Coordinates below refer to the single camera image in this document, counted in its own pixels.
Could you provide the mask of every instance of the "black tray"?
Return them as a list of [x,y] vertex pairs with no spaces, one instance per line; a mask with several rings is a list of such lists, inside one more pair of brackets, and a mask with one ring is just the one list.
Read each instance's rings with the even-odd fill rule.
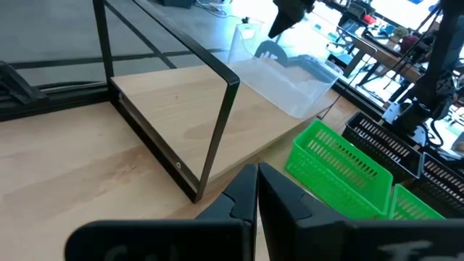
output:
[[393,175],[394,183],[420,177],[421,154],[363,113],[358,112],[349,120],[342,135],[385,167]]
[[424,169],[410,191],[446,218],[464,218],[464,178],[424,153]]

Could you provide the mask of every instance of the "green basket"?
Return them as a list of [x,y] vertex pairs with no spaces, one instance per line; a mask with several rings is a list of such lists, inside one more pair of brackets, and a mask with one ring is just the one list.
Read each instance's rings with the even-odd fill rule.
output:
[[388,220],[444,220],[433,208],[397,184],[389,204]]
[[294,140],[285,168],[349,218],[386,215],[392,174],[319,120]]

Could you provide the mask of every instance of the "cable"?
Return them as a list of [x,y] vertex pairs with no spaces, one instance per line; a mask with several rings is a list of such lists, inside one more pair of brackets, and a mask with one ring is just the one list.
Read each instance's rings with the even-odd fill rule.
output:
[[434,20],[432,21],[432,23],[430,24],[430,26],[428,27],[427,31],[422,34],[422,36],[413,44],[413,46],[411,46],[411,48],[409,48],[406,52],[405,55],[403,55],[401,57],[401,59],[396,62],[391,68],[389,68],[385,73],[382,73],[381,75],[377,75],[376,77],[372,78],[372,79],[368,79],[365,83],[363,84],[366,84],[366,83],[369,83],[373,80],[376,80],[376,79],[379,79],[379,78],[382,78],[382,77],[385,77],[386,73],[388,71],[391,71],[393,70],[394,68],[396,68],[399,64],[401,64],[405,59],[406,57],[414,50],[414,48],[426,37],[426,35],[430,32],[430,30],[432,29],[432,26],[434,25],[434,23],[436,22],[436,19],[438,18],[440,12],[441,12],[442,8],[439,8],[439,11],[435,14],[435,17],[434,17]]
[[203,4],[199,0],[196,0],[195,2],[197,2],[203,7],[225,7],[225,6],[228,6],[229,4],[232,4],[232,1],[233,0],[230,0],[228,3],[224,3],[224,4],[218,4],[218,3],[213,3],[213,2],[210,2],[208,4]]
[[70,81],[70,82],[61,82],[61,83],[47,83],[38,86],[34,86],[39,90],[45,90],[50,88],[63,88],[69,86],[87,86],[95,83],[101,83],[99,81]]
[[201,9],[205,10],[206,12],[209,12],[211,15],[214,15],[214,16],[220,18],[220,19],[234,17],[234,18],[240,19],[242,22],[248,22],[248,20],[254,20],[254,21],[257,21],[257,22],[264,23],[261,20],[250,18],[250,17],[243,18],[243,17],[238,17],[236,15],[227,14],[226,11],[217,8],[217,6],[218,5],[215,5],[215,4],[214,5],[213,4],[202,4],[202,3],[200,3],[199,0],[196,0],[195,3],[194,3],[194,7],[201,8]]
[[375,91],[371,91],[371,90],[368,90],[366,87],[364,86],[357,86],[358,88],[361,88],[363,91],[367,92],[369,95],[371,95],[374,99],[377,99],[378,101],[380,102],[383,102],[385,103],[386,101],[384,100],[384,98],[380,97]]
[[440,136],[440,133],[436,130],[435,122],[436,122],[436,120],[432,120],[432,122],[430,123],[430,129],[434,132],[435,136],[440,140],[440,143],[439,143],[439,144],[435,144],[435,143],[433,143],[433,142],[430,141],[430,138],[428,137],[429,131],[428,131],[427,126],[426,126],[424,123],[420,124],[420,126],[421,126],[421,127],[424,129],[424,131],[426,132],[427,144],[439,148],[439,147],[441,147],[441,146],[444,145],[444,141],[443,141],[442,136]]
[[[407,65],[405,65],[403,68],[399,69],[399,71],[400,71],[400,72],[401,72],[401,71],[407,72],[407,71],[409,71],[409,70],[411,69],[411,67],[413,67],[413,64],[412,64],[411,62],[409,62],[409,63],[408,63]],[[399,75],[399,73],[397,72],[397,73],[394,74],[394,76],[393,76],[392,78],[390,78],[390,81],[389,81],[389,83],[384,87],[384,90],[386,90],[386,89],[390,86],[390,84],[392,84],[393,81],[396,82],[396,77],[397,77],[398,75]]]
[[324,118],[327,116],[327,114],[331,111],[332,107],[334,107],[335,103],[337,103],[340,98],[341,98],[341,94],[339,94],[339,96],[336,97],[335,101],[331,104],[331,106],[328,107],[328,109],[327,109],[326,113],[324,114],[324,116],[322,116],[320,118],[321,120],[324,120]]

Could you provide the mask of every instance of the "wooden table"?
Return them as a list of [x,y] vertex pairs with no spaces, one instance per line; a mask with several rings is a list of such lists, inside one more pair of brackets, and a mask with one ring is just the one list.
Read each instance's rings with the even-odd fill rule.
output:
[[[325,121],[340,131],[356,111],[340,98]],[[110,103],[0,123],[2,257],[62,260],[66,238],[92,220],[194,218],[244,163],[268,161],[282,170],[291,141],[306,124],[219,175],[203,200],[192,204]],[[257,260],[268,260],[262,226]]]
[[[364,77],[364,79],[361,82],[366,81],[375,72],[375,70],[378,68],[379,65],[383,65],[387,68],[392,68],[391,70],[395,72],[399,72],[401,66],[403,65],[403,62],[396,65],[398,61],[401,59],[401,57],[396,57],[395,55],[389,53],[387,50],[378,46],[378,43],[372,42],[366,38],[361,38],[361,39],[356,38],[353,41],[353,43],[355,47],[360,50],[359,51],[361,52],[361,54],[359,54],[360,56],[369,54],[366,51],[366,47],[365,47],[366,44],[369,46],[372,46],[373,48],[377,50],[373,55],[372,54],[369,54],[369,55],[371,55],[375,60],[377,60],[378,65],[374,66],[373,69],[370,70],[370,72]],[[405,67],[403,67],[399,73],[401,76],[403,76],[406,80],[408,80],[411,83],[416,82],[416,80],[420,76],[422,76],[422,73],[416,67],[411,67],[409,65],[406,65]]]

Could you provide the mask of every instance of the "wooden board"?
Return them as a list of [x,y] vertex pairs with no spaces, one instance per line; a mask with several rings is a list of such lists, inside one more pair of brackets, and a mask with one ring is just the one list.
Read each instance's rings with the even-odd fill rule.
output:
[[353,117],[360,109],[347,101],[344,97],[335,103],[331,110],[324,117],[324,123],[337,133],[343,133],[346,122]]
[[[282,170],[305,124],[216,178],[192,204],[109,103],[0,123],[0,253],[63,260],[66,238],[87,222],[194,218],[244,163]],[[256,244],[256,260],[269,260],[260,223]]]
[[[199,178],[224,97],[223,79],[207,66],[199,66],[120,76],[113,81]],[[314,115],[330,106],[331,94]],[[300,124],[242,82],[210,181]]]

